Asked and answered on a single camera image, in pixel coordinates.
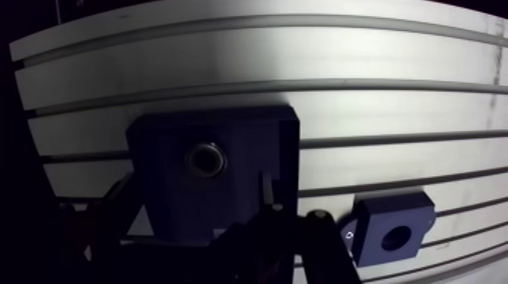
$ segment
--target white metal surface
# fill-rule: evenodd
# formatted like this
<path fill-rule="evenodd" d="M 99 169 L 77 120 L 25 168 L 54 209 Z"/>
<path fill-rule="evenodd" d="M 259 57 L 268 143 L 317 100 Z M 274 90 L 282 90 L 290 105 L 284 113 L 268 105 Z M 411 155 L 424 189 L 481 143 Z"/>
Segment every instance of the white metal surface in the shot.
<path fill-rule="evenodd" d="M 499 45 L 340 25 L 169 32 L 175 23 L 211 20 L 216 24 L 226 17 L 290 14 L 437 24 L 461 29 L 458 33 L 481 33 L 470 33 L 473 38 L 489 35 Z M 145 113 L 281 103 L 298 113 L 302 139 L 506 130 L 508 97 L 499 91 L 260 89 L 202 97 L 192 97 L 189 91 L 186 98 L 172 99 L 177 87 L 282 79 L 435 80 L 483 84 L 482 90 L 507 86 L 508 56 L 502 45 L 508 31 L 504 26 L 505 20 L 497 17 L 422 1 L 171 0 L 38 32 L 12 43 L 11 53 L 14 60 L 26 63 L 16 74 L 24 108 L 37 114 L 61 113 L 29 120 L 39 154 L 86 156 L 127 150 L 124 132 Z M 506 147 L 508 138 L 303 150 L 299 187 L 348 187 L 505 167 Z M 98 197 L 131 171 L 132 164 L 127 159 L 47 163 L 45 170 L 57 196 Z M 446 211 L 507 197 L 507 182 L 508 174 L 498 174 L 426 185 L 424 190 L 437 211 Z M 299 212 L 325 208 L 340 216 L 351 209 L 353 199 L 353 194 L 301 198 Z M 376 283 L 406 282 L 504 252 L 508 227 L 474 232 L 508 221 L 506 204 L 440 217 L 425 242 L 461 237 L 423 248 L 416 258 L 359 272 L 367 280 L 392 275 Z M 146 219 L 140 220 L 133 232 L 149 227 Z M 305 282 L 301 270 L 296 275 L 295 283 Z"/>

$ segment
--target dark blue bracket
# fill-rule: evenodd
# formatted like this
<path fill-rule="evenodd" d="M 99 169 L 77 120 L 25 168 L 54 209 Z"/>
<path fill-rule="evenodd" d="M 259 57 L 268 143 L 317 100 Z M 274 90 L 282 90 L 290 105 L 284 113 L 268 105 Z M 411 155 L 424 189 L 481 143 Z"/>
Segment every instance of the dark blue bracket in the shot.
<path fill-rule="evenodd" d="M 358 267 L 413 258 L 435 222 L 423 192 L 362 199 L 339 222 L 342 240 Z"/>

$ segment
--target mounting hole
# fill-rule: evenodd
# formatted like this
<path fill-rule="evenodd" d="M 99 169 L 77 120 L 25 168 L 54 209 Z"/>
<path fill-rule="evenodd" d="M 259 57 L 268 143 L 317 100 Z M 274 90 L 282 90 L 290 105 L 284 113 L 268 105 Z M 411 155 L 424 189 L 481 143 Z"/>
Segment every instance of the mounting hole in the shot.
<path fill-rule="evenodd" d="M 225 168 L 226 157 L 214 143 L 201 143 L 185 155 L 186 169 L 197 178 L 212 178 Z"/>
<path fill-rule="evenodd" d="M 411 238 L 411 229 L 409 227 L 396 227 L 386 234 L 381 246 L 386 251 L 394 251 L 404 246 L 409 238 Z"/>

